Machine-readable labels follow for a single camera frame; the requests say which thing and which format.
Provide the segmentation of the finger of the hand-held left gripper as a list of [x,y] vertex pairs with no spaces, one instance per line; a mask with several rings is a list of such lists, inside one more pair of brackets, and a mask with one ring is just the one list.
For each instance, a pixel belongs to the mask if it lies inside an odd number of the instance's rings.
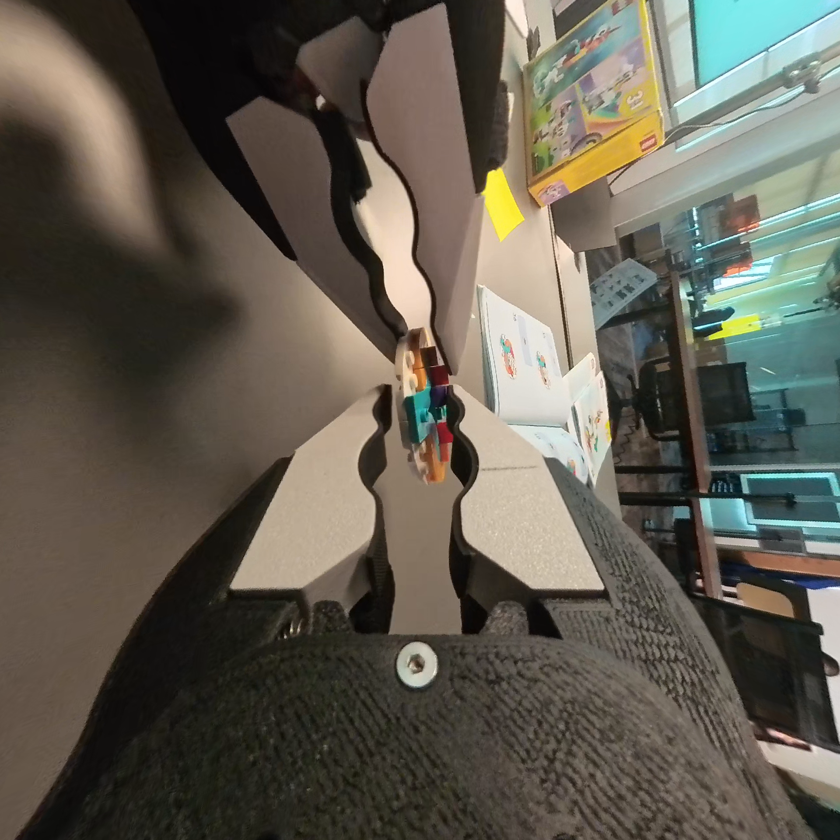
[[445,5],[394,24],[364,104],[377,149],[409,196],[430,324],[449,369],[457,370],[476,289],[484,199],[474,184],[451,39]]
[[382,35],[349,16],[301,40],[264,27],[259,95],[226,118],[297,265],[386,359],[407,330],[358,215],[371,189],[358,140]]

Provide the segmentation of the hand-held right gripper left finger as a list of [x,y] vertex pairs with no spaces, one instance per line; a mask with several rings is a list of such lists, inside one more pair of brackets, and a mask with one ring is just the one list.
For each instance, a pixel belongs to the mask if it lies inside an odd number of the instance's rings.
[[375,483],[385,471],[392,387],[378,385],[300,446],[234,574],[234,595],[360,601],[384,532]]

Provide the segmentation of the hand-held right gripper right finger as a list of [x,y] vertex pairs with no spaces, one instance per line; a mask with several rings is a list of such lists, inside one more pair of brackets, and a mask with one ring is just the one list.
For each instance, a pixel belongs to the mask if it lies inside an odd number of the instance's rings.
[[461,485],[449,563],[462,601],[584,600],[606,592],[539,451],[461,386],[448,398]]

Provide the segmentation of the colourful lego model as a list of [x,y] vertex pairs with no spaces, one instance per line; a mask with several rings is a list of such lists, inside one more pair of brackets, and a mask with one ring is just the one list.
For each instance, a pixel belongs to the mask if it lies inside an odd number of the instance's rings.
[[444,482],[454,435],[448,425],[449,369],[432,333],[411,329],[396,345],[395,405],[407,462],[426,485]]

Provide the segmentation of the yellow lego set box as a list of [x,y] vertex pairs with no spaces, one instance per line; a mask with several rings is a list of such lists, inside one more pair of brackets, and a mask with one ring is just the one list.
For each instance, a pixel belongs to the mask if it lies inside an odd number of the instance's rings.
[[527,188],[547,207],[666,136],[645,2],[605,2],[522,71]]

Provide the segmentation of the yellow sticky note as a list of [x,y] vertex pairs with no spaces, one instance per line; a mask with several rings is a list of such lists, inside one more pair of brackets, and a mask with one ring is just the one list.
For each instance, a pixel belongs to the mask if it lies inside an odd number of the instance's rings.
[[491,224],[499,241],[503,242],[523,223],[524,216],[501,167],[488,172],[482,194]]

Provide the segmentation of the small white instruction booklet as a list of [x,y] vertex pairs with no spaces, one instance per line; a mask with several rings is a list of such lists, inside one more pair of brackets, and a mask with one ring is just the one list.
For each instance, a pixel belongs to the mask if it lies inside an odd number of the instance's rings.
[[588,353],[564,380],[571,402],[570,432],[582,449],[588,481],[594,486],[613,441],[606,379],[595,355]]

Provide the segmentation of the grey cardboard box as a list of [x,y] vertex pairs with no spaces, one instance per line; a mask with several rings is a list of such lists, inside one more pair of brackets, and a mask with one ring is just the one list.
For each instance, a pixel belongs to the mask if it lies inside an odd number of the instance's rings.
[[575,254],[617,247],[612,201],[604,176],[553,202],[549,211],[556,235]]

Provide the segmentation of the open white instruction booklet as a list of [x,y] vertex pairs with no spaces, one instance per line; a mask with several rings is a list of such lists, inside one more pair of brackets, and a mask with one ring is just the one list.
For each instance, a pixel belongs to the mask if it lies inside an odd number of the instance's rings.
[[565,427],[571,398],[550,328],[485,286],[476,297],[489,409],[509,425]]

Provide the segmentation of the black office chair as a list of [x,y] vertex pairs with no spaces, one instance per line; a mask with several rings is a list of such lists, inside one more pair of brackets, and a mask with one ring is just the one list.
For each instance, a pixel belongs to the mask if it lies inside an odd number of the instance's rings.
[[[697,378],[706,444],[718,432],[756,420],[745,363],[702,365]],[[682,380],[668,356],[643,363],[633,386],[631,407],[637,423],[657,441],[678,440],[688,431]]]

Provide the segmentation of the brown wooden beam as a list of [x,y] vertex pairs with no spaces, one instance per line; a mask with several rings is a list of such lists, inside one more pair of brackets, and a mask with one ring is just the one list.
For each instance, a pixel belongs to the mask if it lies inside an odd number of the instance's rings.
[[711,466],[707,450],[707,431],[702,411],[698,376],[697,354],[690,317],[687,289],[679,273],[668,273],[669,306],[673,328],[668,340],[670,368],[678,382],[680,411],[680,439],[686,447],[684,457],[689,468],[690,489],[686,492],[685,506],[689,510],[696,543],[695,581],[690,589],[721,600],[723,590],[718,560],[718,550],[713,528],[710,527],[708,489],[711,483]]

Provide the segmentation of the printed white paper sheet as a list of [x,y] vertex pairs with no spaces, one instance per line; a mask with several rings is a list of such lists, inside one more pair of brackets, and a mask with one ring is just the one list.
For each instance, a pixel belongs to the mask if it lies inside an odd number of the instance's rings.
[[590,298],[595,330],[620,315],[626,307],[658,283],[652,269],[635,259],[624,259],[590,283]]

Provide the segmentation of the black mesh chair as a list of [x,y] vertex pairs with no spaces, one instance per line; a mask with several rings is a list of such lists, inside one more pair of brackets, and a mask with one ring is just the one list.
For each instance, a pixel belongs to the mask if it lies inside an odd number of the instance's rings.
[[744,572],[734,597],[692,601],[751,721],[838,753],[838,584]]

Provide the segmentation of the large display screen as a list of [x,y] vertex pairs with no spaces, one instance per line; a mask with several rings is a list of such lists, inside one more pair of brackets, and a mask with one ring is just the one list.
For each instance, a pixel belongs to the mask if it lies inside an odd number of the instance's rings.
[[838,1],[690,1],[696,85],[705,86],[838,9]]

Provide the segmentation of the metal mounting rail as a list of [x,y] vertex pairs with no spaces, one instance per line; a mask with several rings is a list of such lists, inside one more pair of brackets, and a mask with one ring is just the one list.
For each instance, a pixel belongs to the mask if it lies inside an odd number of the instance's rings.
[[824,80],[838,73],[838,57],[839,44],[835,43],[792,61],[768,78],[680,122],[666,133],[664,146],[697,132],[725,130],[780,109],[800,97],[815,96],[820,93]]

